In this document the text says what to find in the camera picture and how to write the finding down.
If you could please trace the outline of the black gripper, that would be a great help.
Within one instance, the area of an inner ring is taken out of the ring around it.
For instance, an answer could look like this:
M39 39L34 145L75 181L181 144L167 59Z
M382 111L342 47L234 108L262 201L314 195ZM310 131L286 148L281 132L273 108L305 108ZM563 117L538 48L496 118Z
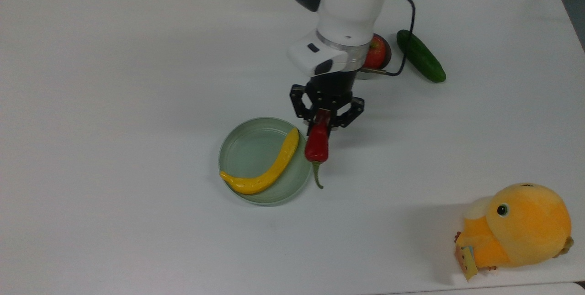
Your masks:
M291 104L297 118L307 125L307 136L318 121L319 109L334 109L329 129L348 127L364 111L364 99L353 97L356 75L357 71L326 73L311 77L306 85L291 86ZM346 105L347 110L339 114Z

